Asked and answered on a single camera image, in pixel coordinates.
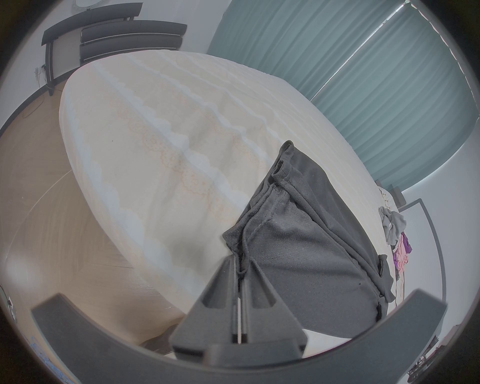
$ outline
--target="teal curtain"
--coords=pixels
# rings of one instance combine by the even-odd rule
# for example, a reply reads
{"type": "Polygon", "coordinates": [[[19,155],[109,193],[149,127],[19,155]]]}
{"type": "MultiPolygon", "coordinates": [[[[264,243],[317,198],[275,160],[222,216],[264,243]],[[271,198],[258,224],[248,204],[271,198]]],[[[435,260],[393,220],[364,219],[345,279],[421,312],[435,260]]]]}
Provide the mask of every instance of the teal curtain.
{"type": "Polygon", "coordinates": [[[312,102],[374,180],[401,190],[448,160],[479,116],[449,48],[411,6],[392,17],[312,102]]]}
{"type": "MultiPolygon", "coordinates": [[[[309,100],[402,0],[233,0],[208,53],[278,76],[309,100]]],[[[478,109],[449,48],[405,5],[312,103],[374,178],[408,188],[443,164],[478,109]]]]}
{"type": "Polygon", "coordinates": [[[208,54],[280,77],[309,100],[403,0],[232,0],[208,54]]]}

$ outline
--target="bed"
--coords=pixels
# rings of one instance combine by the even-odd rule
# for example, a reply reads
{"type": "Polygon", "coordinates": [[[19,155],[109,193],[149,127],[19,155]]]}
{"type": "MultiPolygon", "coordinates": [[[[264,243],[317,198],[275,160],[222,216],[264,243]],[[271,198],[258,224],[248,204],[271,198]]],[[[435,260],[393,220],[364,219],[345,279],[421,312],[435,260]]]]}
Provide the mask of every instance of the bed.
{"type": "MultiPolygon", "coordinates": [[[[324,169],[395,276],[377,185],[336,128],[284,80],[203,54],[131,52],[79,68],[64,87],[59,119],[101,227],[184,312],[229,254],[221,234],[286,140],[324,169]]],[[[346,341],[326,337],[309,334],[310,354],[346,341]]]]}

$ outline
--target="gray cloth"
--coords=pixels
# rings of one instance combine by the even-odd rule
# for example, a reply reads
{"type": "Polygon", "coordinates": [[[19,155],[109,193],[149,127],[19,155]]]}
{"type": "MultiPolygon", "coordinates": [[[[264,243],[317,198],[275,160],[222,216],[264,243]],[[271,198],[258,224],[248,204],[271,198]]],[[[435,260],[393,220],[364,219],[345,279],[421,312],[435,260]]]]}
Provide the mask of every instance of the gray cloth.
{"type": "Polygon", "coordinates": [[[376,253],[323,169],[290,141],[223,237],[239,275],[255,259],[306,329],[354,337],[395,299],[386,256],[376,253]]]}
{"type": "Polygon", "coordinates": [[[407,221],[400,213],[392,212],[385,207],[378,208],[378,213],[384,227],[385,240],[389,245],[396,245],[400,235],[407,227],[407,221]]]}

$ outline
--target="baseboard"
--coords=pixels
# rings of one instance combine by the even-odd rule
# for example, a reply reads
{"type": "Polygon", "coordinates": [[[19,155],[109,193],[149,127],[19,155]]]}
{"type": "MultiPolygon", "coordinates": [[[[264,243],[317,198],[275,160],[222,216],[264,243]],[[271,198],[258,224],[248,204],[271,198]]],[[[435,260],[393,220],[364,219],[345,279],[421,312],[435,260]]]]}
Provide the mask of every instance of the baseboard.
{"type": "MultiPolygon", "coordinates": [[[[67,80],[72,73],[74,73],[77,69],[74,68],[68,72],[65,72],[64,74],[61,74],[59,77],[56,77],[53,79],[53,85],[56,86],[57,84],[60,84],[62,81],[67,80]]],[[[7,121],[2,125],[2,128],[0,129],[0,137],[3,135],[5,130],[8,128],[8,126],[17,118],[22,111],[27,108],[36,98],[38,98],[40,95],[43,93],[47,92],[48,88],[47,85],[45,84],[44,86],[38,88],[35,92],[33,92],[27,99],[19,105],[19,107],[10,115],[10,117],[7,119],[7,121]]]]}

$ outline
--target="light brown floor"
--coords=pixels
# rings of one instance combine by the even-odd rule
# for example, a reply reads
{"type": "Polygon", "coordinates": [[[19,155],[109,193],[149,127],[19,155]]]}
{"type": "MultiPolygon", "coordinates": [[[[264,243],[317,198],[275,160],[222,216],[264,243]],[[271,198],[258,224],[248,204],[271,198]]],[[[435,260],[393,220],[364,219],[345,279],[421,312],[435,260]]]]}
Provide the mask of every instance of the light brown floor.
{"type": "Polygon", "coordinates": [[[57,292],[135,344],[183,316],[136,274],[92,215],[63,145],[60,96],[40,96],[0,138],[0,284],[21,333],[58,365],[30,314],[57,292]]]}

